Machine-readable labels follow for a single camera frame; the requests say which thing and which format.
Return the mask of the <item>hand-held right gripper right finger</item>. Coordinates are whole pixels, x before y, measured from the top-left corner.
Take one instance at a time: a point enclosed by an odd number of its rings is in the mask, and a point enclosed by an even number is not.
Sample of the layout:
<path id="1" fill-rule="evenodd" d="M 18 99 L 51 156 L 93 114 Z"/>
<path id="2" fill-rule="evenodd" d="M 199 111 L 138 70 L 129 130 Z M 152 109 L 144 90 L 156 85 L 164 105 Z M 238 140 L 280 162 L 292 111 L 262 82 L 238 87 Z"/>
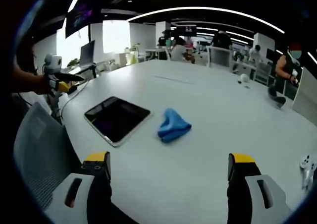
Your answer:
<path id="1" fill-rule="evenodd" d="M 227 180 L 228 224 L 281 224 L 291 214 L 285 192 L 251 156 L 230 153 Z"/>

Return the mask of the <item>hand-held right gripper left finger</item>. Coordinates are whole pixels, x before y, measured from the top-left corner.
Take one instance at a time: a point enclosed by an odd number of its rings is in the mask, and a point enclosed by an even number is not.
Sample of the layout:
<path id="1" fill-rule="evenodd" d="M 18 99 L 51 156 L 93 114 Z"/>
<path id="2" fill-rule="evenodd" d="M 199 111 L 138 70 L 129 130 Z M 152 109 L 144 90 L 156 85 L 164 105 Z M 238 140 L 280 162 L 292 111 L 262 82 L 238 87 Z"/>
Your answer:
<path id="1" fill-rule="evenodd" d="M 54 224 L 99 224 L 111 203 L 110 152 L 92 153 L 85 158 L 80 173 L 71 173 L 53 191 L 45 210 Z"/>

